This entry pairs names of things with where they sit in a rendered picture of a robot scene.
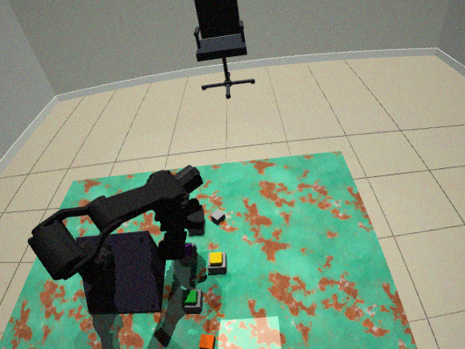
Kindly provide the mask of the yellow button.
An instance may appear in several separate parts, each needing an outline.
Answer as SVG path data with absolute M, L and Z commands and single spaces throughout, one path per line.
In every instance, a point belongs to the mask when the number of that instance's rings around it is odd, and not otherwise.
M 226 272 L 225 252 L 209 253 L 208 270 L 209 272 Z

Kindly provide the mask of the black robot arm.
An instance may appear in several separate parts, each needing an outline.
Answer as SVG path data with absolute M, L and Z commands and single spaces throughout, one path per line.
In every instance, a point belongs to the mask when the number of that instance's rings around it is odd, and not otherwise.
M 28 239 L 28 244 L 55 281 L 65 281 L 78 273 L 90 285 L 105 269 L 115 267 L 111 245 L 103 245 L 106 236 L 150 210 L 159 217 L 172 214 L 202 184 L 200 172 L 191 165 L 175 175 L 162 169 L 150 174 L 145 186 L 108 198 L 98 196 L 82 207 L 56 211 L 32 230 L 33 237 Z M 66 217 L 83 215 L 89 216 L 100 231 L 94 245 L 89 241 L 77 244 L 62 222 Z M 181 207 L 176 223 L 179 233 L 184 228 L 203 228 L 204 209 L 196 198 L 191 198 L 185 208 Z

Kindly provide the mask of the green button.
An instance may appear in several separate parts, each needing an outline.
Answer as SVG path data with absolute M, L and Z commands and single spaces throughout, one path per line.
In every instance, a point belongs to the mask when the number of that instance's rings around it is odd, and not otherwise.
M 187 311 L 202 310 L 203 295 L 201 289 L 182 290 L 182 309 Z

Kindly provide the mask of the red button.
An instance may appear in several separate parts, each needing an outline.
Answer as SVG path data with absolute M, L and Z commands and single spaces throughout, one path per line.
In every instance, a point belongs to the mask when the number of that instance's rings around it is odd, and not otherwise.
M 204 220 L 204 224 L 205 224 L 205 220 Z M 188 229 L 189 234 L 204 233 L 204 224 L 203 224 L 203 228 L 202 228 L 201 230 L 198 230 L 198 229 Z

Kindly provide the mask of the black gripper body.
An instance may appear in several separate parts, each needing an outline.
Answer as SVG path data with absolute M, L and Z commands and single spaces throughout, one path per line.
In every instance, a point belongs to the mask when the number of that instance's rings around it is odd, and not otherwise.
M 157 256 L 160 260 L 182 260 L 184 258 L 184 242 L 182 241 L 183 232 L 177 230 L 177 214 L 180 214 L 181 207 L 188 204 L 189 198 L 177 206 L 176 210 L 166 216 L 159 217 L 155 214 L 154 221 L 160 222 L 160 230 L 167 231 L 165 240 L 159 242 Z

